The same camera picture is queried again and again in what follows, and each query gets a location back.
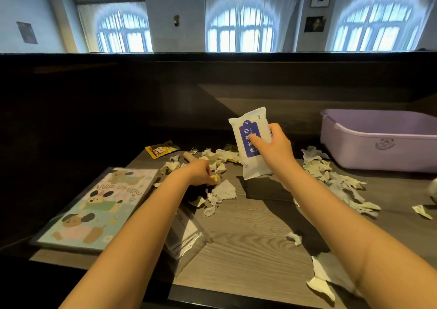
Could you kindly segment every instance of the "forearm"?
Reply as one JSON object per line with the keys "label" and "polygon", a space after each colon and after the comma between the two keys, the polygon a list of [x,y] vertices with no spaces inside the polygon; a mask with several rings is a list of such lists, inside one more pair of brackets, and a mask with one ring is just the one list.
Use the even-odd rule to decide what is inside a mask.
{"label": "forearm", "polygon": [[437,272],[428,263],[345,205],[297,163],[284,166],[277,176],[372,307],[432,307],[427,301],[437,289]]}
{"label": "forearm", "polygon": [[62,308],[135,308],[188,188],[173,172],[139,207],[64,301]]}

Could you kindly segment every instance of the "left hand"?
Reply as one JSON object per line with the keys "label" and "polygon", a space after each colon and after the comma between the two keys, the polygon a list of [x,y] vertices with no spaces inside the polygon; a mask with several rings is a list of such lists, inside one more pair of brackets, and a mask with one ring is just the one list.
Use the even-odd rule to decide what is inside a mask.
{"label": "left hand", "polygon": [[188,183],[193,186],[207,184],[213,186],[217,183],[214,178],[211,178],[211,170],[209,162],[204,159],[198,159],[190,162],[188,166],[179,168],[172,173],[184,174],[188,177]]}

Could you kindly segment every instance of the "plastic tub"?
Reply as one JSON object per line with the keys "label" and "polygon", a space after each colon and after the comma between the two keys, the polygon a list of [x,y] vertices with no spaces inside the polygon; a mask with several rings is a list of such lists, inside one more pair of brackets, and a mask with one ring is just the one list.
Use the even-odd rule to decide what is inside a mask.
{"label": "plastic tub", "polygon": [[437,118],[410,111],[322,111],[320,141],[342,167],[437,173]]}

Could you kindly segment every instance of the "hand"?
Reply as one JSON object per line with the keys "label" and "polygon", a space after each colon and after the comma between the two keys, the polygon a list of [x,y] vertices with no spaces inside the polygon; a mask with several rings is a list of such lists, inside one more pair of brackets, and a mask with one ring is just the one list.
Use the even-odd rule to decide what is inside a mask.
{"label": "hand", "polygon": [[250,134],[249,140],[261,153],[267,166],[278,173],[290,163],[296,163],[296,160],[293,156],[292,144],[281,127],[278,124],[269,124],[269,127],[272,132],[271,143],[265,142],[255,134]]}
{"label": "hand", "polygon": [[215,185],[217,181],[211,178],[211,170],[209,168],[209,162],[204,159],[196,158],[194,161],[190,162],[188,166],[179,168],[173,173],[180,173],[187,176],[187,181],[189,185],[200,186],[203,184]]}

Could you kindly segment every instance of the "purple label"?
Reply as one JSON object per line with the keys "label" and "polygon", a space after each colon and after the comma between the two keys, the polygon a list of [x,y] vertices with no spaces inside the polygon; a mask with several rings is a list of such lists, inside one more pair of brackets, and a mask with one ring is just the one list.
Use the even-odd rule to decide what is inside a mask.
{"label": "purple label", "polygon": [[246,155],[247,157],[254,157],[254,156],[261,155],[257,150],[257,148],[255,148],[255,146],[252,144],[252,142],[250,142],[249,140],[250,133],[254,133],[258,137],[261,137],[261,135],[259,135],[258,124],[253,123],[250,120],[245,120],[243,122],[243,126],[240,127],[240,134],[243,140],[244,150],[246,151]]}

